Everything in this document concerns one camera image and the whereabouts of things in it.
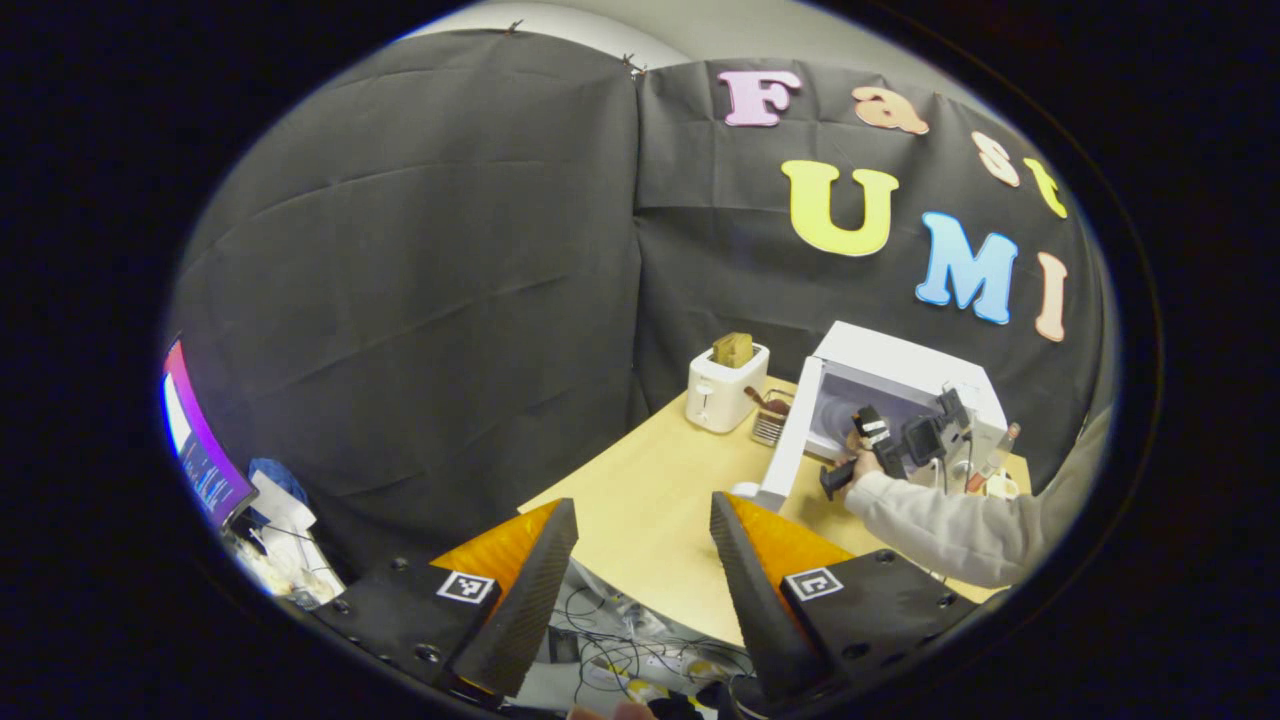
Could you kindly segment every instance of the computer monitor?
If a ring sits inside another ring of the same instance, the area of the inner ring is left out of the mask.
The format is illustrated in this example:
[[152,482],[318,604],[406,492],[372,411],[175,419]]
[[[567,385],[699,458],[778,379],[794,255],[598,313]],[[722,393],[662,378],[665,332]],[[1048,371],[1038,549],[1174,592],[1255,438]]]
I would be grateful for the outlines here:
[[180,340],[174,341],[165,357],[163,388],[169,434],[188,487],[214,530],[225,533],[230,521],[257,497],[257,488],[214,439],[196,402]]

